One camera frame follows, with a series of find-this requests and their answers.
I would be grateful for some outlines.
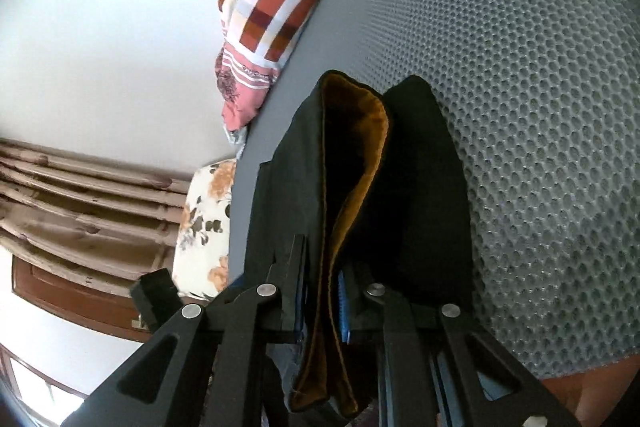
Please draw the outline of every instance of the patterned pillowcase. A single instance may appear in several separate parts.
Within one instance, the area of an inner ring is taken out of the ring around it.
[[[219,0],[225,41],[214,70],[232,143],[256,116],[319,0]]]
[[[196,171],[175,247],[172,277],[182,295],[213,299],[228,284],[229,216],[236,160]]]

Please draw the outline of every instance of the white wall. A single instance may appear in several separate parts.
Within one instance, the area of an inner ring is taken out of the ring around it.
[[[140,344],[83,328],[15,296],[11,262],[0,247],[0,344],[48,377],[91,393]]]
[[[217,0],[0,0],[0,137],[192,173],[232,155]]]

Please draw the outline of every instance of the black bag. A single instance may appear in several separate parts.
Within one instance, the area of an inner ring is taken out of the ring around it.
[[[415,302],[471,303],[471,243],[462,164],[428,84],[410,77],[380,97],[329,71],[302,103],[273,159],[260,166],[244,283],[285,262],[294,234],[308,249],[305,330],[270,346],[286,404],[331,400],[343,417],[376,393],[372,349],[343,344],[337,273],[364,259]]]

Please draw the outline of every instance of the window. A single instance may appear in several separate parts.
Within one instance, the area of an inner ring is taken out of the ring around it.
[[[81,393],[32,369],[3,346],[0,346],[0,360],[2,375],[15,395],[32,418],[44,427],[59,426],[84,402]]]

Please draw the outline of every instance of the wooden frame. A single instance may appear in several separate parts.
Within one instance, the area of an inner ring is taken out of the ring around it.
[[[12,285],[18,297],[79,326],[141,343],[150,336],[140,328],[132,299],[62,279],[15,256]]]
[[[53,386],[61,389],[62,391],[65,391],[66,393],[75,394],[76,396],[79,396],[80,398],[86,398],[88,396],[87,394],[80,393],[80,391],[76,391],[75,389],[71,389],[69,386],[67,386],[67,385],[65,385],[63,383],[60,383],[60,382],[58,382],[57,380],[54,380],[51,377],[48,377],[43,372],[38,371],[36,368],[34,368],[33,366],[29,365],[23,359],[21,359],[20,357],[14,355],[6,347],[4,347],[2,344],[0,344],[0,365],[2,366],[2,374],[6,378],[7,382],[11,386],[12,390],[14,391],[15,396],[17,396],[18,398],[21,398],[20,389],[18,388],[18,383],[15,380],[14,369],[13,369],[13,367],[11,365],[11,360],[15,360],[15,362],[17,362],[20,365],[23,365],[24,367],[29,369],[29,371],[31,371],[34,375],[37,375],[38,377],[42,378],[42,380],[44,380],[49,385],[53,385]]]

